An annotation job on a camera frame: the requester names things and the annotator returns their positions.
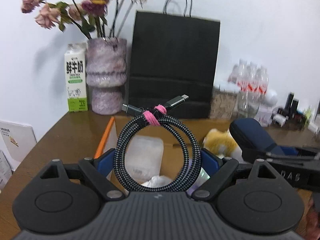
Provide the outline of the white yellow plush toy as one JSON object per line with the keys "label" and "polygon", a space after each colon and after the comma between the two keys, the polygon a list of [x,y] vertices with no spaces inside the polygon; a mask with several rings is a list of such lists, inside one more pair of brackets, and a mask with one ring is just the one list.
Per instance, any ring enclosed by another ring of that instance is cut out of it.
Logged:
{"label": "white yellow plush toy", "polygon": [[231,136],[229,130],[221,132],[217,129],[211,129],[204,137],[203,148],[219,158],[231,157],[238,162],[243,161],[242,150]]}

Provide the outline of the black paper bag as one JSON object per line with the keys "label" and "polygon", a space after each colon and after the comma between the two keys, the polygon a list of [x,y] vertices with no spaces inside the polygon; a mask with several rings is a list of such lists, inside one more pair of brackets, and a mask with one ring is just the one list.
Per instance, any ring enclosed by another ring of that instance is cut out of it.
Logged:
{"label": "black paper bag", "polygon": [[178,95],[189,98],[170,113],[182,119],[210,114],[219,48],[220,22],[191,16],[138,11],[130,59],[128,102],[147,108]]}

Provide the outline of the water bottle right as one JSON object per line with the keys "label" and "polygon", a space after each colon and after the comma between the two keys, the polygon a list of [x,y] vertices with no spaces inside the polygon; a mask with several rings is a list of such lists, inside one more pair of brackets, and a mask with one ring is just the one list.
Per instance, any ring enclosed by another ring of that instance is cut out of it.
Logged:
{"label": "water bottle right", "polygon": [[258,80],[258,92],[261,96],[265,96],[268,88],[268,73],[267,68],[261,66],[257,70],[257,80]]}

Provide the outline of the jar of seeds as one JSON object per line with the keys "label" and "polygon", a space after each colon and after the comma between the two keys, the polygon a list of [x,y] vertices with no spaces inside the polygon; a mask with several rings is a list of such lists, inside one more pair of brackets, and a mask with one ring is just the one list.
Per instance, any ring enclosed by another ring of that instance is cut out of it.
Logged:
{"label": "jar of seeds", "polygon": [[210,104],[210,119],[230,119],[235,109],[240,88],[230,82],[221,81],[214,85]]}

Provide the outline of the translucent plastic box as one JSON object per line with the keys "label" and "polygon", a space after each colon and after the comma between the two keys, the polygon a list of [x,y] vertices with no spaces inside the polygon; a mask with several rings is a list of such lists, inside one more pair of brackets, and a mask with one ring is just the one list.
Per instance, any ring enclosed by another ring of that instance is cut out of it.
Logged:
{"label": "translucent plastic box", "polygon": [[126,149],[125,168],[127,173],[140,184],[150,180],[153,176],[158,176],[163,152],[162,139],[135,135]]}

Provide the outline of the iridescent bundle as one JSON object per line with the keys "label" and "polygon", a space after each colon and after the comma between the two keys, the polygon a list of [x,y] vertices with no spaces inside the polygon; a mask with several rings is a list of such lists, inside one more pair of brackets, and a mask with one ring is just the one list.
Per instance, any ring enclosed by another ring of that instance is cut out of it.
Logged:
{"label": "iridescent bundle", "polygon": [[209,178],[210,178],[210,176],[208,175],[208,173],[207,173],[203,168],[201,168],[197,180],[196,180],[195,183],[193,183],[193,185],[191,185],[191,187],[187,190],[187,194],[188,194],[189,196],[191,196],[192,193],[193,193],[194,191],[196,191],[202,184],[204,184]]}

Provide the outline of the water bottle middle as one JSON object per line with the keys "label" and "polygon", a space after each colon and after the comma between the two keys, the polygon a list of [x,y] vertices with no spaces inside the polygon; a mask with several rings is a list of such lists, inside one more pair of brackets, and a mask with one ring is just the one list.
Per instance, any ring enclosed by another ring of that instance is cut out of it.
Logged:
{"label": "water bottle middle", "polygon": [[248,90],[255,93],[258,88],[258,82],[256,78],[257,64],[250,62],[247,66],[247,75],[248,75]]}

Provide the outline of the water bottle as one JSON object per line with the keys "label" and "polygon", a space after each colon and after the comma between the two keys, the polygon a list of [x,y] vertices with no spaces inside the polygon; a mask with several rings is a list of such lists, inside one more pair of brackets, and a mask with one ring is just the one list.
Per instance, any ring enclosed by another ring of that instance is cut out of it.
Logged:
{"label": "water bottle", "polygon": [[240,59],[239,63],[234,65],[231,74],[228,77],[228,82],[236,84],[242,92],[247,91],[247,61]]}
{"label": "water bottle", "polygon": [[258,92],[261,96],[265,96],[268,88],[268,73],[267,68],[261,66],[257,70],[257,80],[258,80]]}
{"label": "water bottle", "polygon": [[250,62],[247,66],[247,75],[248,75],[248,90],[255,93],[258,88],[258,82],[256,78],[257,64]]}

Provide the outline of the red cardboard box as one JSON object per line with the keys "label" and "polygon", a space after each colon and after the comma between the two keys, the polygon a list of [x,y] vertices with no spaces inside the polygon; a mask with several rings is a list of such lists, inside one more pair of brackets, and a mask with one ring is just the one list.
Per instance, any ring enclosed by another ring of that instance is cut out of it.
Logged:
{"label": "red cardboard box", "polygon": [[[99,143],[94,158],[97,159],[111,148],[116,148],[121,129],[131,118],[124,116],[112,117]],[[239,163],[246,163],[229,132],[231,121],[224,119],[188,119],[181,120],[205,148],[219,158],[232,157]],[[164,186],[172,182],[183,165],[182,149],[176,138],[162,127],[149,126],[133,136],[126,150],[125,167],[129,175],[137,182],[147,187]],[[128,191],[121,186],[113,170],[105,169],[103,174],[126,195]],[[188,189],[191,195],[210,178],[201,168],[200,175]]]}

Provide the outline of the dark navy zip case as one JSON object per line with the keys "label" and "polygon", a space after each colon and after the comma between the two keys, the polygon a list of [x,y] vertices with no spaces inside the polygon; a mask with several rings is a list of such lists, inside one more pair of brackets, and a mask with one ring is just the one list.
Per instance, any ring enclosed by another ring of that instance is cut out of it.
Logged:
{"label": "dark navy zip case", "polygon": [[283,150],[264,128],[253,118],[236,119],[231,122],[229,131],[233,139],[243,149],[270,152],[284,155]]}

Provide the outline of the water bottle left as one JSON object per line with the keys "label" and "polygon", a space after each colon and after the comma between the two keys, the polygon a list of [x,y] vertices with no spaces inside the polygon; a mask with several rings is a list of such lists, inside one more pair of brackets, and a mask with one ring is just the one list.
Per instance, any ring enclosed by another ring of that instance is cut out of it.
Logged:
{"label": "water bottle left", "polygon": [[234,65],[231,74],[228,77],[228,82],[236,84],[242,92],[247,91],[247,61],[240,59],[239,63]]}

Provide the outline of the white tissue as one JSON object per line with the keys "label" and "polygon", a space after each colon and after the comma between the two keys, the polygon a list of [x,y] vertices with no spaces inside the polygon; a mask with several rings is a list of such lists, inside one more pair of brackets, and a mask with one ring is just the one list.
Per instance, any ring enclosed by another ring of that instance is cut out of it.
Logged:
{"label": "white tissue", "polygon": [[172,179],[167,176],[153,176],[150,180],[142,183],[141,185],[149,188],[157,188],[166,186],[171,182]]}

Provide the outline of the dried pink flowers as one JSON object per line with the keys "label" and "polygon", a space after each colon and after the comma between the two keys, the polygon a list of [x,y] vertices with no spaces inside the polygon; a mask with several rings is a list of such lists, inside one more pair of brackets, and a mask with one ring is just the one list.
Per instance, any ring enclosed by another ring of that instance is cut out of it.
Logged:
{"label": "dried pink flowers", "polygon": [[124,23],[135,4],[143,5],[147,0],[83,0],[76,3],[47,0],[22,0],[21,12],[29,14],[40,8],[35,22],[44,29],[58,27],[65,31],[66,25],[75,25],[87,39],[92,32],[98,38],[116,38],[120,35]]}

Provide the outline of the purple ceramic vase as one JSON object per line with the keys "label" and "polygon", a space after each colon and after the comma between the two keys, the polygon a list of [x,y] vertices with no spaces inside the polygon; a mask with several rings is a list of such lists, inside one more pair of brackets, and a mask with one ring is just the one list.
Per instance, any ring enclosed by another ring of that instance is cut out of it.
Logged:
{"label": "purple ceramic vase", "polygon": [[86,81],[92,90],[92,111],[113,115],[121,111],[127,80],[127,40],[94,38],[87,42]]}

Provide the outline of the black stand device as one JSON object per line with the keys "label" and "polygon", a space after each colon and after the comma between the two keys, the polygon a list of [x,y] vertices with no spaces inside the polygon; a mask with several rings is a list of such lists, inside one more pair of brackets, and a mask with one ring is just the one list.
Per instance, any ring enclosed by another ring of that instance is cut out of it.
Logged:
{"label": "black stand device", "polygon": [[306,115],[298,110],[299,100],[295,99],[293,93],[289,93],[284,107],[279,107],[276,114],[287,117],[287,121],[282,128],[301,131],[307,123]]}

